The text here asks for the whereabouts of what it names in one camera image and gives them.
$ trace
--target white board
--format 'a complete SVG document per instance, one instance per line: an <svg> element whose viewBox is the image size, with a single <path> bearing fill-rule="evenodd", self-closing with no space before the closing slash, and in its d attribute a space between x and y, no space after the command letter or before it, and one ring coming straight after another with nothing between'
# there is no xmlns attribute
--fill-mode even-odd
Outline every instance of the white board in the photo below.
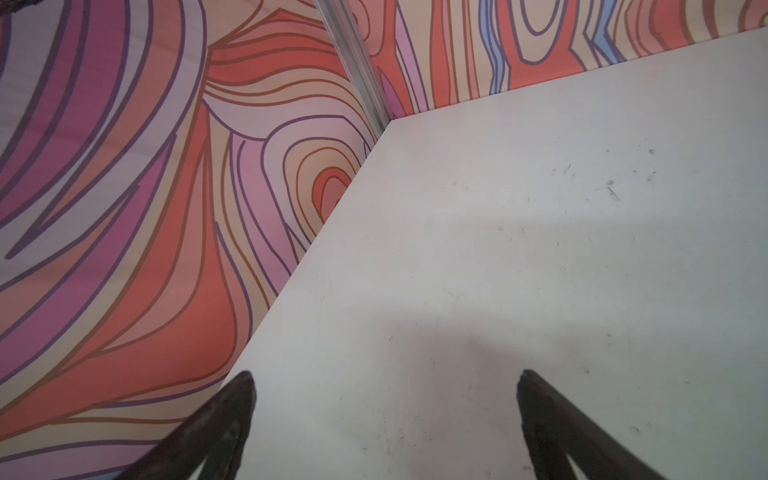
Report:
<svg viewBox="0 0 768 480"><path fill-rule="evenodd" d="M668 478L765 478L767 51L392 122L232 373L238 478L533 478L524 368Z"/></svg>

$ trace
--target swirling pattern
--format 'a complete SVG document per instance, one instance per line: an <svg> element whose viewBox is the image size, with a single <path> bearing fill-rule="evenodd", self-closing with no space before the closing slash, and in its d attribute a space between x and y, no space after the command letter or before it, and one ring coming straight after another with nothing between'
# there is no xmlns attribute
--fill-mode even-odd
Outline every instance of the swirling pattern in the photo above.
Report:
<svg viewBox="0 0 768 480"><path fill-rule="evenodd" d="M112 478L217 390L374 138L307 0L46 0L0 20L0 109L0 478Z"/></svg>
<svg viewBox="0 0 768 480"><path fill-rule="evenodd" d="M403 117L766 25L768 0L355 0Z"/></svg>

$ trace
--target white panel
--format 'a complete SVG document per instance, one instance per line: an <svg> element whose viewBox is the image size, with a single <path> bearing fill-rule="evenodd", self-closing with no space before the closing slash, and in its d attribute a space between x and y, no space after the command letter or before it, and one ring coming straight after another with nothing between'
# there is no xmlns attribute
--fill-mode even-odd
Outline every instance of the white panel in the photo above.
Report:
<svg viewBox="0 0 768 480"><path fill-rule="evenodd" d="M668 478L765 478L765 51L393 121L232 372L239 478L533 478L523 368Z"/></svg>

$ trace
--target patterned wallpaper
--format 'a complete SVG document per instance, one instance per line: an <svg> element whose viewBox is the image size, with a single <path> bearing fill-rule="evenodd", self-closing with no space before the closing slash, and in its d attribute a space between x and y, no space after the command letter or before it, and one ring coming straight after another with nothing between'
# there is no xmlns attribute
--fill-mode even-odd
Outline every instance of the patterned wallpaper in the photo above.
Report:
<svg viewBox="0 0 768 480"><path fill-rule="evenodd" d="M765 26L768 0L347 0L403 117Z"/></svg>
<svg viewBox="0 0 768 480"><path fill-rule="evenodd" d="M112 478L216 392L373 137L306 0L46 0L0 19L0 118L0 478Z"/></svg>

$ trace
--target wall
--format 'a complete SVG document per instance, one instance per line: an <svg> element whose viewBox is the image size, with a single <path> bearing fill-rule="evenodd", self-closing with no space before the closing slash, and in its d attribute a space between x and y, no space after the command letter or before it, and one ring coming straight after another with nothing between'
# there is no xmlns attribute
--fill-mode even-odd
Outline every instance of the wall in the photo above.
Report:
<svg viewBox="0 0 768 480"><path fill-rule="evenodd" d="M46 0L0 74L0 478L110 478L216 392L373 138L307 1Z"/></svg>
<svg viewBox="0 0 768 480"><path fill-rule="evenodd" d="M348 0L396 117L765 26L767 0Z"/></svg>

